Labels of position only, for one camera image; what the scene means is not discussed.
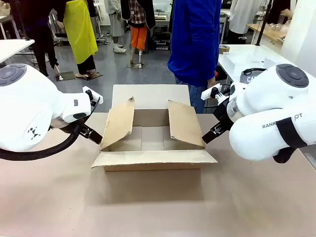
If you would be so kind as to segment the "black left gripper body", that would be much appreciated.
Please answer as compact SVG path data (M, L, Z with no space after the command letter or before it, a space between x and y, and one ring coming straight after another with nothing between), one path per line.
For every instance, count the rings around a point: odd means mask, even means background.
M90 137L92 132L93 132L92 128L90 128L86 124L83 124L82 128L81 128L81 131L80 131L80 135L83 136L83 137Z

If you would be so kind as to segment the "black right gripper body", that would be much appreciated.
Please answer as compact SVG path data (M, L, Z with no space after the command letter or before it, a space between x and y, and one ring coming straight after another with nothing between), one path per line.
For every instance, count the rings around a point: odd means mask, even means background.
M234 123L229 118L228 112L227 112L228 103L229 103L229 98L226 98L215 109L213 115L218 119L218 123L215 125L215 128L231 128L233 126Z

